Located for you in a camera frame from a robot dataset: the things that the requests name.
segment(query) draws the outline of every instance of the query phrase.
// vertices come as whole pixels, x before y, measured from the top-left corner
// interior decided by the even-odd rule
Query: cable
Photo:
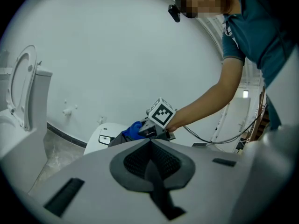
[[[201,141],[204,141],[206,143],[209,143],[209,144],[227,144],[227,143],[230,143],[232,141],[235,141],[236,139],[238,139],[243,133],[245,133],[253,124],[254,122],[261,116],[261,114],[264,112],[264,110],[266,109],[267,107],[267,104],[264,106],[263,110],[259,113],[259,115],[254,119],[254,121],[240,134],[228,139],[228,140],[223,140],[223,141],[220,141],[220,142],[210,142],[210,141],[207,141],[207,140],[204,140],[202,139],[201,137],[199,137],[195,132],[193,132],[191,129],[189,129],[187,126],[184,126],[184,129],[187,130],[190,134],[192,134],[194,137],[198,138],[199,140]]]

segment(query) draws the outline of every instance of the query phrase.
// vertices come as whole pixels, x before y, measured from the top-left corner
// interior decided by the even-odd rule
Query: toilet lid
[[[30,129],[28,101],[36,72],[36,49],[27,46],[19,55],[9,77],[7,107],[25,130]]]

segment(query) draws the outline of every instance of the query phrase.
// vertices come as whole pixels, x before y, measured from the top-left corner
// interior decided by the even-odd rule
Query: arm
[[[234,97],[239,86],[244,62],[237,58],[225,58],[218,83],[193,103],[179,110],[167,129],[170,132],[191,124],[225,107]]]

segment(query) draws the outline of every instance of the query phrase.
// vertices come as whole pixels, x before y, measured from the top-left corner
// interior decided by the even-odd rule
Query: person
[[[166,129],[170,132],[216,113],[234,97],[239,86],[245,57],[262,71],[267,88],[279,73],[295,42],[283,30],[280,19],[272,15],[266,0],[175,0],[178,10],[188,18],[222,14],[223,66],[220,79],[193,103],[178,110]],[[271,130],[281,124],[267,98]]]

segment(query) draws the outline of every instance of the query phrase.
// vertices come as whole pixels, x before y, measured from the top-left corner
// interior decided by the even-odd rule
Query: wall outlet
[[[100,115],[98,118],[99,125],[104,124],[107,121],[107,117]]]

